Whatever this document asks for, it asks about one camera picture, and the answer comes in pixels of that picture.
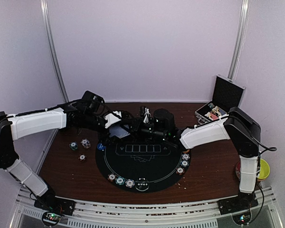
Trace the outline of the blue round blind button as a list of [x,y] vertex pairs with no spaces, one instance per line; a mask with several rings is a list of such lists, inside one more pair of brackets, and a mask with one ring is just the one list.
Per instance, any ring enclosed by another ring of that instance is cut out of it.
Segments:
[[106,146],[104,146],[102,143],[99,143],[97,145],[97,149],[100,150],[100,151],[104,151],[106,149]]

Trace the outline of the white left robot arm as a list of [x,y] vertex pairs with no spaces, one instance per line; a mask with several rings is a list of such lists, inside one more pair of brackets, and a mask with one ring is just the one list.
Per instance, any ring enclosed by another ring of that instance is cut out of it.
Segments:
[[102,132],[109,128],[113,114],[98,112],[105,107],[102,97],[86,91],[81,99],[51,108],[20,114],[0,112],[0,169],[4,169],[31,190],[49,211],[59,206],[54,192],[15,152],[14,141],[35,133],[69,127]]

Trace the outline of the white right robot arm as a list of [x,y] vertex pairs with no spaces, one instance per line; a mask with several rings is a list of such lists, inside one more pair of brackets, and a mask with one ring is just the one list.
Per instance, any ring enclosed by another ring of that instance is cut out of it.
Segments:
[[251,193],[257,180],[261,127],[238,107],[233,107],[222,117],[208,123],[177,129],[174,116],[166,109],[154,112],[150,123],[140,119],[130,127],[139,141],[163,142],[177,149],[187,151],[199,145],[221,140],[231,140],[241,163],[239,191],[234,206],[243,210],[252,202]]

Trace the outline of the red-white poker chip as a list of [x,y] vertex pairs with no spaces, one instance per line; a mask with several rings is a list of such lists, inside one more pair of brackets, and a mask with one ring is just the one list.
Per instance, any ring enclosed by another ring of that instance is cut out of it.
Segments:
[[113,174],[113,173],[111,173],[111,174],[109,174],[109,175],[108,175],[108,177],[107,177],[107,178],[108,178],[108,180],[109,180],[109,181],[115,181],[115,179],[116,179],[116,175],[115,175],[115,174]]
[[185,169],[183,167],[178,167],[177,170],[176,170],[176,173],[178,175],[182,175],[184,172],[185,172]]

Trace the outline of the blue-backed playing card deck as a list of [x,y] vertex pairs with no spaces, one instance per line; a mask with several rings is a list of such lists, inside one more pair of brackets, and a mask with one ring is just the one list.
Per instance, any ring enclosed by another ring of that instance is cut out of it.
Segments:
[[130,133],[120,126],[111,126],[109,128],[109,137],[110,138],[117,137],[119,139],[122,139],[124,137],[129,136],[129,135],[130,135]]

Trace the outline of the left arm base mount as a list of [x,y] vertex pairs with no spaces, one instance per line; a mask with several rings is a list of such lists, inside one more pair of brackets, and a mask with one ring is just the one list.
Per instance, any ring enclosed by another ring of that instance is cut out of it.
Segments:
[[34,202],[34,207],[36,208],[68,216],[73,215],[75,205],[75,201],[62,198],[55,198],[54,203],[51,206],[46,205],[45,203],[41,203],[40,200],[35,200]]

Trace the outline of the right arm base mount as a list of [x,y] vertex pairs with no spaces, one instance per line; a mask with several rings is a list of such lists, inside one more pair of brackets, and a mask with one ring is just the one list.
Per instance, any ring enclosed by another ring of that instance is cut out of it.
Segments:
[[248,210],[251,207],[258,206],[258,200],[247,197],[241,198],[239,196],[220,199],[217,203],[221,215]]

